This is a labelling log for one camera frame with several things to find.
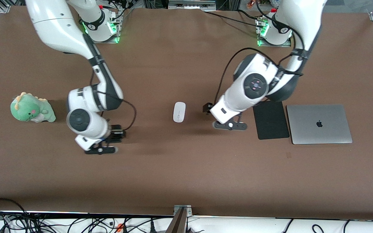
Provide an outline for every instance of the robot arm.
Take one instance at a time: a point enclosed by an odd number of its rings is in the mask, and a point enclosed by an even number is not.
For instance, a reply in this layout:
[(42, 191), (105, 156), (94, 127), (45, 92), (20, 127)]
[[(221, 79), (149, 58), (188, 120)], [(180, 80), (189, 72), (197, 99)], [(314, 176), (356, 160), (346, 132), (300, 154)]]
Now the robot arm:
[(272, 101), (283, 101), (291, 96), (299, 75), (315, 45), (320, 31), (322, 10), (327, 0), (282, 0), (272, 18), (283, 24), (272, 25), (265, 39), (272, 44), (282, 44), (288, 38), (289, 25), (299, 34), (295, 37), (296, 48), (283, 69), (260, 54), (247, 56), (234, 72), (234, 82), (210, 109), (221, 124), (256, 105), (267, 97)]
[[(89, 13), (86, 15), (104, 15), (97, 5), (93, 5), (95, 0), (70, 2), (72, 6), (80, 4), (81, 14), (87, 10)], [(76, 142), (84, 150), (89, 150), (111, 133), (107, 121), (96, 112), (117, 109), (123, 100), (123, 92), (93, 41), (77, 28), (65, 0), (26, 0), (26, 4), (41, 41), (58, 51), (85, 57), (100, 81), (99, 84), (70, 91), (67, 100), (67, 125), (78, 134)]]

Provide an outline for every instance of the silver laptop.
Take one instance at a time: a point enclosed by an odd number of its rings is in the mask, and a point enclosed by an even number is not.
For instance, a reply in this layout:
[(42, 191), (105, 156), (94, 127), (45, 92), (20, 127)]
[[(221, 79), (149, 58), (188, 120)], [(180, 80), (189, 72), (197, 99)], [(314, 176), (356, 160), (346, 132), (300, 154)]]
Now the silver laptop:
[(293, 144), (352, 143), (343, 105), (287, 105)]

